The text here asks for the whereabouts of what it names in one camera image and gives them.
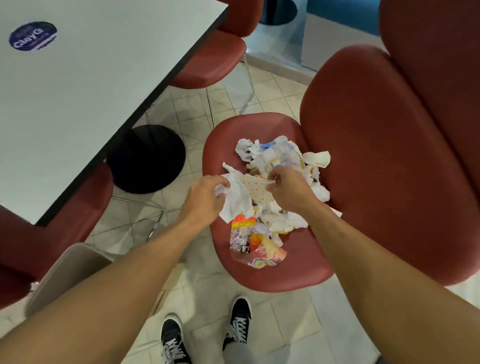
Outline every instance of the blue circular sticker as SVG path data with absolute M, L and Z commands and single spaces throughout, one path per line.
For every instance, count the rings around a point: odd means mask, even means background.
M 46 47 L 57 37 L 55 25 L 47 22 L 24 24 L 10 34 L 10 45 L 18 50 L 36 50 Z

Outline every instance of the forearm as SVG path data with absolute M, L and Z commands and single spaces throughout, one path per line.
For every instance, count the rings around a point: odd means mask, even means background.
M 359 321 L 389 363 L 473 363 L 480 311 L 320 204 L 303 216 Z
M 174 224 L 86 279 L 0 341 L 0 363 L 120 363 L 200 230 Z

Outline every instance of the polka dot paper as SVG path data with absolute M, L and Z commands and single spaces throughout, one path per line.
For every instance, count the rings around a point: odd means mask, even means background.
M 266 190 L 266 187 L 275 183 L 275 181 L 249 175 L 240 177 L 240 181 L 247 188 L 248 194 L 255 204 L 263 205 L 274 200 L 272 194 Z

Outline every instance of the hand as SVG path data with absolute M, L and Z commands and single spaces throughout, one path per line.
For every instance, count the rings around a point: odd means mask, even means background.
M 267 186 L 275 201 L 286 211 L 301 212 L 312 202 L 320 202 L 303 174 L 291 167 L 276 166 L 268 175 L 269 180 L 275 180 L 275 184 Z
M 225 203 L 225 194 L 214 195 L 219 184 L 230 187 L 230 182 L 222 176 L 205 176 L 196 180 L 188 191 L 181 207 L 178 221 L 188 220 L 189 224 L 203 230 L 218 217 Z

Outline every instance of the black sneaker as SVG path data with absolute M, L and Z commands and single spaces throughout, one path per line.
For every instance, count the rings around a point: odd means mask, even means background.
M 165 317 L 160 337 L 163 345 L 163 355 L 167 359 L 167 364 L 192 364 L 192 360 L 183 343 L 181 321 L 177 315 L 169 314 Z
M 223 349 L 231 342 L 247 343 L 248 328 L 252 321 L 252 309 L 246 296 L 239 296 L 232 307 L 232 316 L 227 330 L 227 336 L 223 340 Z

